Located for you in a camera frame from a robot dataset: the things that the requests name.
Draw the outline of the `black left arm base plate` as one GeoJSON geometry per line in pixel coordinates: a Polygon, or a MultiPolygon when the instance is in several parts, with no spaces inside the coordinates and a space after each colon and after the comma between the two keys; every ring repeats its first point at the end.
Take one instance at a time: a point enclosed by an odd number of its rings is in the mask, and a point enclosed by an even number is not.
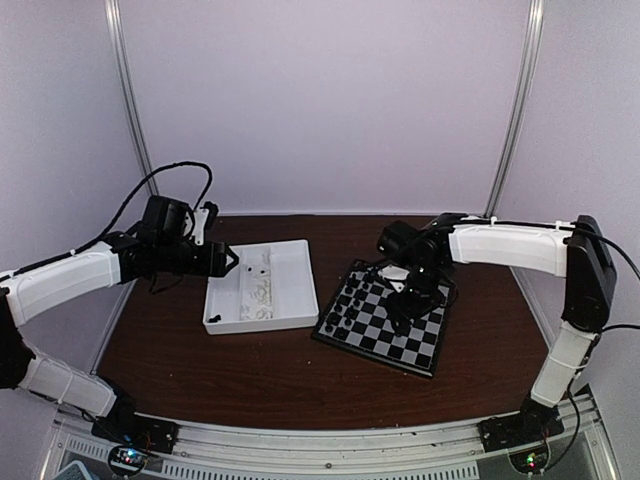
{"type": "Polygon", "coordinates": [[[91,434],[95,437],[145,452],[162,454],[173,452],[178,432],[179,426],[175,422],[138,415],[134,418],[134,425],[128,430],[106,419],[98,419],[91,428],[91,434]]]}

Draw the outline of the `white compartment tray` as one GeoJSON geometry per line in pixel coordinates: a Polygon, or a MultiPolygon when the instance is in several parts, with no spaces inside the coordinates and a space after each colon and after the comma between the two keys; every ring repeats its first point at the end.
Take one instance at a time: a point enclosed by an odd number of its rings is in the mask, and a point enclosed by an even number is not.
{"type": "Polygon", "coordinates": [[[319,319],[309,242],[237,245],[239,264],[210,278],[202,324],[209,335],[314,326],[319,319]]]}

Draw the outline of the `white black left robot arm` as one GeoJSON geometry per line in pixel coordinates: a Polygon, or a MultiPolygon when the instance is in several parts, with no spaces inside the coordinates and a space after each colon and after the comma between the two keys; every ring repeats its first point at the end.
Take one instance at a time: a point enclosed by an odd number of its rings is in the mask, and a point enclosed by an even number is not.
{"type": "Polygon", "coordinates": [[[239,264],[224,242],[205,238],[218,208],[154,195],[142,219],[129,232],[102,234],[56,260],[5,273],[1,278],[1,386],[22,389],[104,418],[106,429],[123,444],[144,433],[124,396],[98,376],[67,365],[28,345],[19,329],[36,316],[85,294],[159,273],[223,278],[239,264]]]}

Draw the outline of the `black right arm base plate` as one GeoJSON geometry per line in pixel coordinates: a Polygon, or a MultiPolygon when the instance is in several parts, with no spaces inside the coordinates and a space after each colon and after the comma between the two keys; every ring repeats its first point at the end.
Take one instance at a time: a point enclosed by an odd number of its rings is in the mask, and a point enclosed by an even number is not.
{"type": "Polygon", "coordinates": [[[486,453],[541,443],[545,438],[565,431],[559,418],[541,424],[521,414],[491,417],[481,421],[477,427],[486,453]]]}

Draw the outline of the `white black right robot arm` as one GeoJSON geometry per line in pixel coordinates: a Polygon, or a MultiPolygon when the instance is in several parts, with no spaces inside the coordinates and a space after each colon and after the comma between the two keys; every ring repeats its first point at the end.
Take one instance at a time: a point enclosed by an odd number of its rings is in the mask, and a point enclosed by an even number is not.
{"type": "Polygon", "coordinates": [[[519,440],[535,440],[550,426],[609,320],[617,270],[597,221],[581,215],[573,222],[536,224],[444,213],[422,229],[389,224],[377,249],[406,272],[389,301],[402,328],[436,307],[437,290],[453,264],[516,267],[564,279],[560,332],[512,423],[519,440]]]}

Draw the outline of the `black silver chessboard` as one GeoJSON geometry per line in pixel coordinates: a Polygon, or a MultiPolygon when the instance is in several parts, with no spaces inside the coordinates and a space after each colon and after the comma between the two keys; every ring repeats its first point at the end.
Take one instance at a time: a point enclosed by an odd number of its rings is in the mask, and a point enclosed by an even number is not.
{"type": "Polygon", "coordinates": [[[324,344],[404,372],[426,378],[433,377],[444,343],[449,307],[455,295],[448,285],[441,285],[440,291],[445,295],[445,306],[435,309],[418,320],[408,335],[396,335],[387,318],[387,310],[384,308],[387,297],[393,290],[381,281],[375,273],[373,264],[368,262],[370,267],[366,271],[359,270],[357,268],[359,261],[364,260],[356,259],[349,266],[331,301],[320,315],[311,337],[324,344]],[[359,277],[360,283],[353,286],[351,295],[347,295],[345,287],[350,284],[350,276],[353,274],[359,277]],[[365,281],[371,283],[370,288],[366,290],[367,297],[361,300],[359,307],[354,307],[352,302],[354,299],[359,299],[356,294],[359,290],[364,290],[362,284],[365,281]],[[341,312],[334,310],[336,303],[344,305],[341,312]],[[357,315],[351,318],[352,324],[346,326],[344,318],[347,317],[345,313],[349,307],[354,308],[357,315]],[[332,333],[327,333],[326,319],[332,312],[340,315],[341,320],[338,325],[334,325],[335,330],[332,333]],[[348,331],[345,339],[336,337],[336,331],[340,328],[348,331]]]}

